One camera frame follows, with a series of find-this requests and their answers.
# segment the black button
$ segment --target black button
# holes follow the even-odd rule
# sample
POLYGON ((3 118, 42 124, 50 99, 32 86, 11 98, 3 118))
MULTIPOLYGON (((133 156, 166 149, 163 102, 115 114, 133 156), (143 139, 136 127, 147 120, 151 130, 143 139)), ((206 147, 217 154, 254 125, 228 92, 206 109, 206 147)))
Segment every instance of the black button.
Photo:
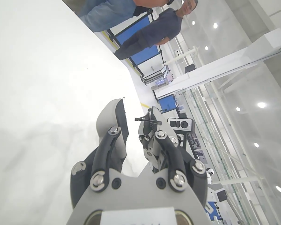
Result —
POLYGON ((182 127, 183 129, 187 128, 188 125, 189 125, 189 124, 188 124, 187 122, 185 122, 185 121, 181 122, 181 127, 182 127))

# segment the white table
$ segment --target white table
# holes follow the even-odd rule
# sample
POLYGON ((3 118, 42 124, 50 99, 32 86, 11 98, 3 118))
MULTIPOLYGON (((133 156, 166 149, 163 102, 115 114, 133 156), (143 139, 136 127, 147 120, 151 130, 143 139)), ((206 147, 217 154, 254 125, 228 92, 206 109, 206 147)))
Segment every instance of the white table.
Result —
POLYGON ((123 172, 146 165, 129 71, 61 0, 0 0, 0 225, 66 224, 70 170, 98 145, 97 116, 124 99, 123 172))

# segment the dark pants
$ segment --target dark pants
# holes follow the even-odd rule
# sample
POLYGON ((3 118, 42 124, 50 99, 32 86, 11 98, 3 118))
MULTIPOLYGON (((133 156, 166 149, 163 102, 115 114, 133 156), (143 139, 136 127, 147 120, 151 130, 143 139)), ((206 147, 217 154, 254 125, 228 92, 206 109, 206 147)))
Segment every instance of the dark pants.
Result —
POLYGON ((147 47, 149 46, 143 36, 143 33, 141 31, 137 31, 122 44, 122 46, 115 52, 115 55, 119 60, 124 60, 136 53, 139 53, 147 47))

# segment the yellow floor line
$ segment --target yellow floor line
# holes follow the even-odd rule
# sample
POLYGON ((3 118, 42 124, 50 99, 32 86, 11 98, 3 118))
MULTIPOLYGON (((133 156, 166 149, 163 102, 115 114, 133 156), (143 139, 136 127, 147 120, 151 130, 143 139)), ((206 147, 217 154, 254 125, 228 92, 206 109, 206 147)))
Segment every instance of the yellow floor line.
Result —
POLYGON ((143 104, 142 102, 140 104, 145 108, 151 108, 151 106, 147 106, 147 105, 143 104))
MULTIPOLYGON (((116 48, 118 49, 119 47, 113 42, 110 40, 109 36, 107 35, 107 33, 105 31, 102 32, 103 35, 105 36, 105 38, 116 48)), ((129 64, 129 66, 134 70, 134 72, 140 76, 139 72, 133 67, 132 63, 128 60, 128 59, 125 59, 125 61, 129 64)))

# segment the glass railing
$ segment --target glass railing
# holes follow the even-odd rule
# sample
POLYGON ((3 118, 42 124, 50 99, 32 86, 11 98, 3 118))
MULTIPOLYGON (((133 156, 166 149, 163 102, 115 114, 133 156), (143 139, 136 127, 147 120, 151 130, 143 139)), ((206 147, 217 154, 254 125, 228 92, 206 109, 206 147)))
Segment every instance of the glass railing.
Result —
MULTIPOLYGON (((205 155, 207 154, 207 157, 209 157, 209 161, 214 169, 215 176, 212 178, 213 181, 231 179, 232 174, 231 170, 229 170, 227 166, 226 157, 221 154, 221 151, 217 147, 218 138, 215 136, 213 126, 205 117, 203 108, 198 100, 199 97, 196 95, 197 92, 198 90, 196 89, 183 92, 181 95, 176 96, 177 101, 183 107, 181 111, 185 112, 189 118, 193 118, 195 121, 195 127, 200 134, 200 143, 204 148, 203 151, 205 155)), ((239 186, 237 187, 235 184, 228 184, 225 186, 225 189, 230 200, 230 204, 233 204, 234 206, 235 216, 245 222, 244 224, 252 224, 250 223, 250 219, 243 208, 243 197, 240 196, 239 186)), ((222 217, 224 220, 231 219, 231 217, 225 217, 225 215, 222 215, 222 217)))
POLYGON ((246 224, 281 224, 274 188, 281 184, 281 88, 263 63, 235 76, 177 94, 178 101, 196 121, 216 177, 239 179, 225 185, 235 212, 246 224))

